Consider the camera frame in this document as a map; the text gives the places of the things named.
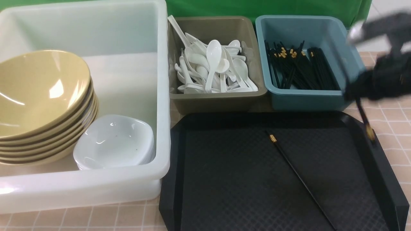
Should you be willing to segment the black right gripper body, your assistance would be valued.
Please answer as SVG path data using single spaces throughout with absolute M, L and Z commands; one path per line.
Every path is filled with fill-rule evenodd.
M 377 58 L 372 69 L 361 72 L 355 81 L 348 83 L 345 100 L 368 98 L 377 101 L 410 95 L 410 51 L 402 52 L 403 45 L 410 41 L 410 25 L 409 12 L 395 12 L 370 21 L 359 21 L 351 27 L 348 44 L 357 45 L 386 35 L 391 48 Z

